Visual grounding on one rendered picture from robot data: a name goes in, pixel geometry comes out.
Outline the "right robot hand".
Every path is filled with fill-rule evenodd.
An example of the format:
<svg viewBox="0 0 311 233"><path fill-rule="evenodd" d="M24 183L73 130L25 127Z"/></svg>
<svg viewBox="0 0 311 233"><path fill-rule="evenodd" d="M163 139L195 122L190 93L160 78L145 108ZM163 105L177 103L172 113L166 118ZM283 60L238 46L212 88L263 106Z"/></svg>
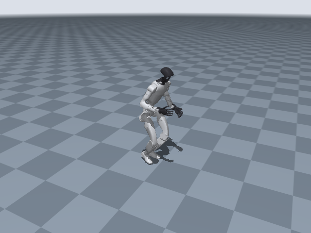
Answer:
<svg viewBox="0 0 311 233"><path fill-rule="evenodd" d="M163 114L163 115L166 115L166 116L172 116L172 115L170 115L170 114L173 114L173 113L170 113L170 112L173 112L173 111L168 111L168 110L172 110L172 109L165 109L165 108L167 108L167 107L169 107L169 106L165 106L165 107L163 107L163 108L160 108L160 107L157 107L157 109L158 109L158 112L161 114Z"/></svg>

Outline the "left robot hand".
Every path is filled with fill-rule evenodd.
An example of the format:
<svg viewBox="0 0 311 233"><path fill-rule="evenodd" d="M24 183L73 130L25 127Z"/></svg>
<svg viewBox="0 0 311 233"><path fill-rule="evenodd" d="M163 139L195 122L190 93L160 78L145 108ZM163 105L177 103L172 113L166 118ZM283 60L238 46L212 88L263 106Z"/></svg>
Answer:
<svg viewBox="0 0 311 233"><path fill-rule="evenodd" d="M174 106L173 110L175 110L175 113L178 115L178 118L180 118L183 114L182 108L176 107L176 105L172 104Z"/></svg>

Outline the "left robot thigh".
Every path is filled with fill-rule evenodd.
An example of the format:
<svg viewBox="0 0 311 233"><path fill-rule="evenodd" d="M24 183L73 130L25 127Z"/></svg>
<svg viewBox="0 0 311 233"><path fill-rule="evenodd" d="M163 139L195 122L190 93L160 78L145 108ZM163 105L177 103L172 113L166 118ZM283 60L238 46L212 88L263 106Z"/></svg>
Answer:
<svg viewBox="0 0 311 233"><path fill-rule="evenodd" d="M166 140L169 136L169 127L165 116L162 113L154 113L153 117L157 117L157 122L163 130L163 132L160 134L160 138Z"/></svg>

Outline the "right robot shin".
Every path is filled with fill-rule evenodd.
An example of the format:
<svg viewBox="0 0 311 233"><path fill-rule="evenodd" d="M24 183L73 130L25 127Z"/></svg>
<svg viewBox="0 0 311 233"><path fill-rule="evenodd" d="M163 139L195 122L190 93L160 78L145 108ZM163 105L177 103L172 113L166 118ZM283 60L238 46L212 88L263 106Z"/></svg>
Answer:
<svg viewBox="0 0 311 233"><path fill-rule="evenodd" d="M146 145L146 150L144 152L144 155L148 155L150 152L152 152L157 146L154 146L151 140L149 140L148 144Z"/></svg>

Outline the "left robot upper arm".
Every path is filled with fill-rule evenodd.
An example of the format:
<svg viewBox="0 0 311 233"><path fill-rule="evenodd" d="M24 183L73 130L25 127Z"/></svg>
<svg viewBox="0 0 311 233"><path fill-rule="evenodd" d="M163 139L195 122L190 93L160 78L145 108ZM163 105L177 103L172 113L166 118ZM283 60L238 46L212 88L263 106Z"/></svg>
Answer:
<svg viewBox="0 0 311 233"><path fill-rule="evenodd" d="M168 90L169 90L170 85L171 85L171 82L168 81L168 88L167 88L166 92L163 95L164 97L169 95Z"/></svg>

